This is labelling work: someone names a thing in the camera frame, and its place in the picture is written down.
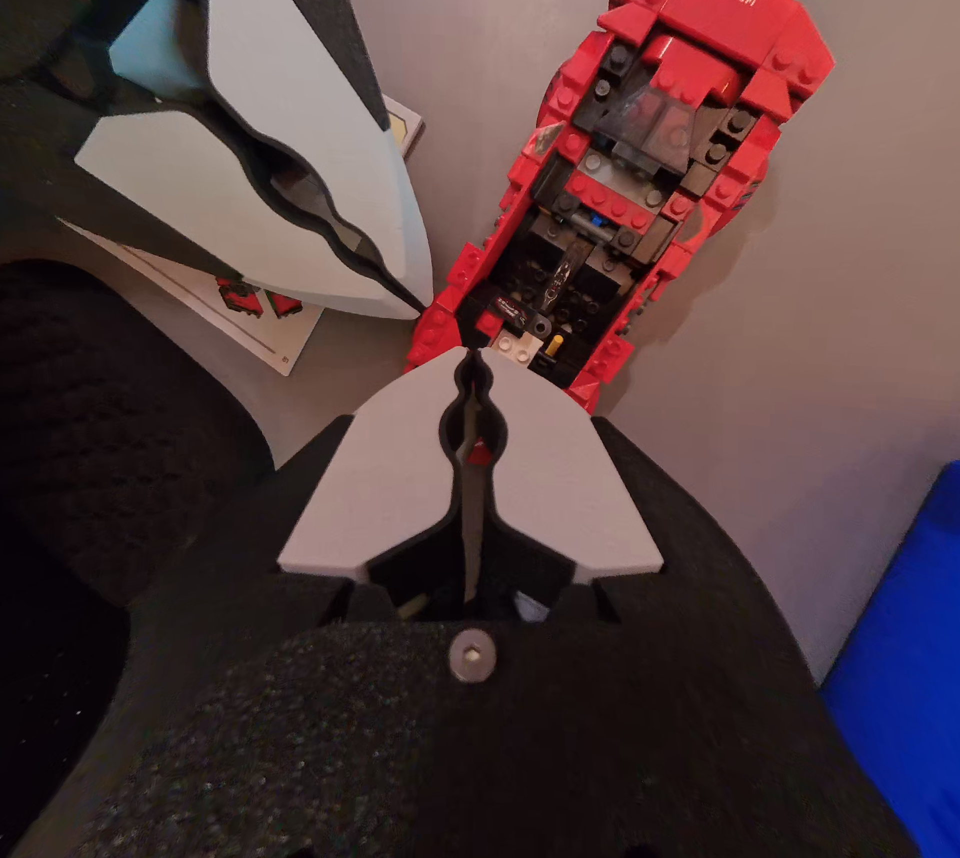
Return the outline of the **black mesh chair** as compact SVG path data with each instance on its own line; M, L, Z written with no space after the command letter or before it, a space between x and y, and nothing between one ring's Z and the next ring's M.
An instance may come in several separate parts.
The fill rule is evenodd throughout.
M131 606L274 469L239 402L119 294L48 260L1 273L2 856L114 699Z

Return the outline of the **red toy brick car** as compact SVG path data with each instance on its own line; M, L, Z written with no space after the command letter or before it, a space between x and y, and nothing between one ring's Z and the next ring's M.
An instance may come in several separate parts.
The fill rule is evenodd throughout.
M796 0L608 0L558 67L500 215L419 317L409 373L452 348L519 363L592 413L631 323L766 178L834 68Z

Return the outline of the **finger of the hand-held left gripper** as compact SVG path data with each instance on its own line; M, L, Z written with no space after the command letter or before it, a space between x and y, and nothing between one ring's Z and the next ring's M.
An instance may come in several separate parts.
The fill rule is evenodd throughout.
M324 308L412 321L412 299L350 269L333 243L282 216L229 146L181 110L104 117L75 163L247 282Z
M318 231L348 267L423 310L433 300L426 228L394 136L370 121L293 0L146 0L108 49L114 75L185 111L241 160L265 200ZM335 226L273 185L293 166L318 180Z

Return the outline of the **blue plastic bin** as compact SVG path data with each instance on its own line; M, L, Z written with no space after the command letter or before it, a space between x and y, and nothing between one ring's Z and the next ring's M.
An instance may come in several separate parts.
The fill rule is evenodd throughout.
M922 856L959 855L959 462L942 468L821 687Z

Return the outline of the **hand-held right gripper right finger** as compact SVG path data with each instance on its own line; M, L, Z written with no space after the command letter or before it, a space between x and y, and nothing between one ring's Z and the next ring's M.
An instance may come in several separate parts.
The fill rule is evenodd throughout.
M498 520L570 562L579 584L659 573L664 558L589 413L497 350L479 357L505 425L491 466Z

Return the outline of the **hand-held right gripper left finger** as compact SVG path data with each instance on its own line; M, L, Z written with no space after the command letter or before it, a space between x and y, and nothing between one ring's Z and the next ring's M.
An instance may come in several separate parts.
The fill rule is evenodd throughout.
M464 402L456 346L357 408L281 550L288 574L366 579L377 560L441 524L454 498L448 423Z

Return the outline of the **white building instruction booklet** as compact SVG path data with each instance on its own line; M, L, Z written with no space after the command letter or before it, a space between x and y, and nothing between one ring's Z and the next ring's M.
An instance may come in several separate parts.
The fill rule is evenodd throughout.
M406 158L423 129L423 117L390 96L384 95L383 100L393 141L401 157ZM349 249L357 255L361 253L358 233L329 216L316 177L287 166L273 172L271 185L292 204L323 217L335 227L338 237ZM225 289L222 286L226 279L112 242L65 219L57 220L162 288L282 376L289 376L293 371L324 312L320 306L269 289L246 285L239 291Z

